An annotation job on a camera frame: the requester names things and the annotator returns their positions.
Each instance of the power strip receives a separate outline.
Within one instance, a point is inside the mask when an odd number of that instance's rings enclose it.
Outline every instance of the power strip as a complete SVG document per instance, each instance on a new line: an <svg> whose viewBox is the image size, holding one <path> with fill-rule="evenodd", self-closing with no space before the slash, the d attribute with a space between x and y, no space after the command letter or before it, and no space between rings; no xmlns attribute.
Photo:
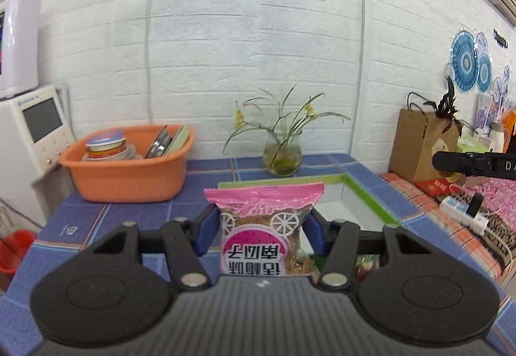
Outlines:
<svg viewBox="0 0 516 356"><path fill-rule="evenodd" d="M486 232L489 219L481 212L478 212L475 217L468 215L466 213L468 204L466 203L448 196L441 202L439 209L481 237Z"/></svg>

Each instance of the brown paper bag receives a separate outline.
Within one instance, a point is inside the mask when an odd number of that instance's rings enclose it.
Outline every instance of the brown paper bag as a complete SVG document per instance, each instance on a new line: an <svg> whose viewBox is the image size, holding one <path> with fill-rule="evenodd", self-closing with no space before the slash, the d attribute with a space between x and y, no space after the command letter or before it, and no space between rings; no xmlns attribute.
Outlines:
<svg viewBox="0 0 516 356"><path fill-rule="evenodd" d="M462 129L453 122L450 129L442 133L449 122L438 119L433 112L424 114L420 110L401 109L389 171L411 183L442 177L432 165L432 156L437 151L455 151Z"/></svg>

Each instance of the red bucket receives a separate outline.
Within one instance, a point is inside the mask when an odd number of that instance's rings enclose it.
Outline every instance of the red bucket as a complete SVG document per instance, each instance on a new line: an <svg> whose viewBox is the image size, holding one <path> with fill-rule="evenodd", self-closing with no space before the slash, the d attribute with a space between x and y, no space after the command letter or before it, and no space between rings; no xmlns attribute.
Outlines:
<svg viewBox="0 0 516 356"><path fill-rule="evenodd" d="M35 233L19 230L0 241L0 272L13 276L27 250L35 240Z"/></svg>

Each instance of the stacked bowl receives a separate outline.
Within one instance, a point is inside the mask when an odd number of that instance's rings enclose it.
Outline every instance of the stacked bowl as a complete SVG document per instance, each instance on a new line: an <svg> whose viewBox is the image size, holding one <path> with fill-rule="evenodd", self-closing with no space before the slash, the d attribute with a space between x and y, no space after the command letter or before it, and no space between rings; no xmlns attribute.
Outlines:
<svg viewBox="0 0 516 356"><path fill-rule="evenodd" d="M83 160L88 161L123 161L131 159L134 147L127 144L121 130L107 130L86 142Z"/></svg>

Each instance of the orange checkered cloth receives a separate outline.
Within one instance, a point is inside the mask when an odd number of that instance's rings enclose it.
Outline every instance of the orange checkered cloth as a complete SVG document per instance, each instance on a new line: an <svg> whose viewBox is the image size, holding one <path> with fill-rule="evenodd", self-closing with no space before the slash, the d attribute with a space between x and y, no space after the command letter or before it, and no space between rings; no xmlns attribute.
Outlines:
<svg viewBox="0 0 516 356"><path fill-rule="evenodd" d="M387 183L398 190L410 203L425 213L436 225L445 231L452 240L465 250L491 279L500 282L505 278L500 264L489 252L482 241L470 230L439 210L438 203L418 189L414 184L403 180L394 173L380 174Z"/></svg>

